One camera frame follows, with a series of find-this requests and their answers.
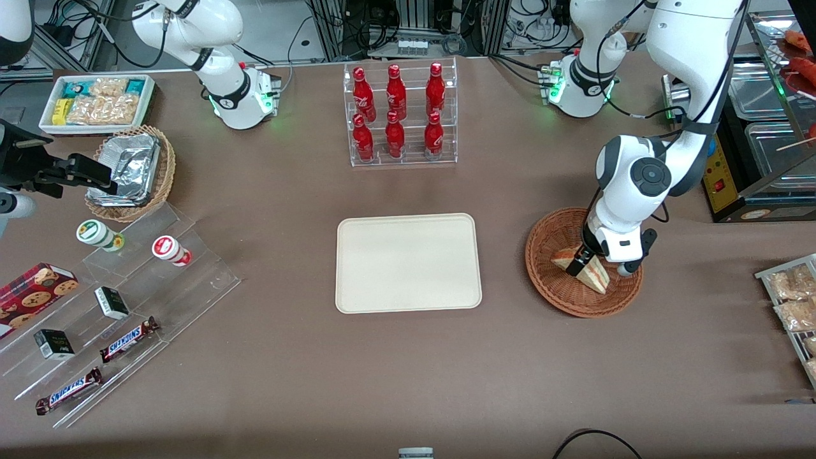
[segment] small black box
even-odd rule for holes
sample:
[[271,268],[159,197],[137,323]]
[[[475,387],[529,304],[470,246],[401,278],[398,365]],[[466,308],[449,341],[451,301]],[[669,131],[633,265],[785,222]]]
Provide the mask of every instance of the small black box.
[[73,357],[73,348],[65,332],[43,328],[34,333],[34,340],[46,359],[66,360]]
[[119,292],[113,290],[111,287],[99,287],[94,293],[96,294],[96,302],[98,302],[100,308],[102,308],[102,314],[105,314],[111,319],[124,320],[127,319],[128,314],[131,313],[127,310],[122,295],[119,295]]

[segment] white tray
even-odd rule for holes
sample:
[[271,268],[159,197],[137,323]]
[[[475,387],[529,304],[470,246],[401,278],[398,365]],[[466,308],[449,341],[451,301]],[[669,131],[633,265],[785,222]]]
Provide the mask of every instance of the white tray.
[[337,227],[340,312],[457,310],[479,303],[476,225],[470,215],[349,218]]
[[[69,82],[89,81],[99,77],[106,78],[127,78],[130,80],[144,80],[144,87],[141,94],[139,94],[139,104],[136,106],[136,114],[133,117],[133,122],[130,124],[105,124],[101,126],[83,126],[66,124],[57,126],[51,124],[51,116],[54,114],[54,107],[56,101],[61,98],[65,89],[65,85]],[[46,108],[42,111],[40,117],[40,129],[48,134],[55,134],[57,136],[87,136],[90,134],[112,134],[114,132],[124,131],[132,127],[139,127],[144,121],[144,116],[148,112],[150,99],[153,95],[153,87],[155,83],[153,79],[145,74],[88,74],[88,75],[73,75],[70,77],[59,77],[54,82],[54,87],[51,89],[51,95],[48,97]]]

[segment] clear acrylic bottle rack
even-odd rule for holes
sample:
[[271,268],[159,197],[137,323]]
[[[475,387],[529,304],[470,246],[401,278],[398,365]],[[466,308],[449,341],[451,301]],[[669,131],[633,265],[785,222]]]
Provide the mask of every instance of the clear acrylic bottle rack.
[[[425,127],[428,125],[428,115],[425,112],[425,86],[431,74],[431,63],[442,64],[442,79],[445,80],[445,108],[440,113],[441,125],[445,130],[442,137],[442,154],[435,161],[425,158]],[[392,158],[388,154],[388,144],[385,139],[385,127],[388,125],[388,100],[385,88],[388,85],[388,65],[396,63],[400,66],[402,81],[406,85],[408,102],[408,116],[402,120],[406,133],[406,151],[401,159]],[[352,131],[354,125],[352,117],[357,112],[354,104],[354,78],[352,70],[362,67],[366,71],[366,80],[374,91],[374,106],[377,109],[377,119],[368,123],[371,135],[374,137],[374,161],[364,163],[357,154]],[[456,60],[454,58],[435,60],[396,60],[393,62],[367,61],[346,64],[344,67],[343,95],[346,104],[346,129],[348,131],[348,151],[352,166],[377,167],[401,165],[433,165],[456,163],[459,158],[459,143],[457,137],[456,88],[459,84],[456,74]]]
[[[164,234],[178,239],[193,254],[188,265],[174,266],[153,256],[151,245]],[[103,385],[83,391],[42,416],[43,422],[55,428],[71,426],[241,282],[198,237],[193,222],[169,203],[131,223],[122,235],[122,250],[97,249],[73,269],[81,285],[72,297],[44,311],[41,315],[45,317],[27,324],[25,330],[9,337],[14,341],[0,349],[0,378],[16,389],[15,400],[28,404],[32,416],[36,416],[37,400],[85,376],[93,367],[100,368]],[[122,295],[130,310],[127,319],[102,314],[94,290],[103,285]],[[99,351],[150,316],[161,328],[102,364]],[[65,361],[44,359],[33,338],[41,328],[65,332],[76,354]]]

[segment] white bottle with green label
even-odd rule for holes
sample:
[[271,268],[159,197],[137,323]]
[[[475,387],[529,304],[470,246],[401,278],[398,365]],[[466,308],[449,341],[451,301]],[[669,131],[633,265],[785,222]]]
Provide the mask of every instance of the white bottle with green label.
[[77,239],[106,252],[115,252],[125,246],[124,236],[98,220],[83,221],[77,228]]

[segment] brown tablecloth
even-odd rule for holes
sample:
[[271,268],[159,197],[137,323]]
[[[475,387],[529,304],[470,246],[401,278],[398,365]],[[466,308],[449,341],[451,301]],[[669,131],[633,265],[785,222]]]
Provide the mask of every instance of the brown tablecloth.
[[[194,74],[154,74],[151,123],[178,156],[170,201],[246,281],[70,429],[52,430],[0,381],[0,457],[381,459],[427,445],[441,459],[532,458],[584,427],[644,457],[814,457],[816,407],[782,404],[810,395],[808,381],[752,274],[816,252],[816,226],[714,225],[695,189],[668,201],[671,223],[654,223],[628,309],[567,316],[527,278],[528,231],[587,205],[608,139],[665,128],[611,108],[569,118],[493,62],[458,62],[459,164],[407,171],[349,166],[342,65],[297,68],[280,115],[249,131],[213,115]],[[659,106],[661,71],[645,53],[620,73],[620,105]],[[90,216],[83,192],[37,197],[35,216],[10,223],[0,280],[90,251],[73,236]],[[476,221],[479,307],[335,308],[337,224],[438,212]],[[576,443],[572,457],[625,455],[612,440]]]

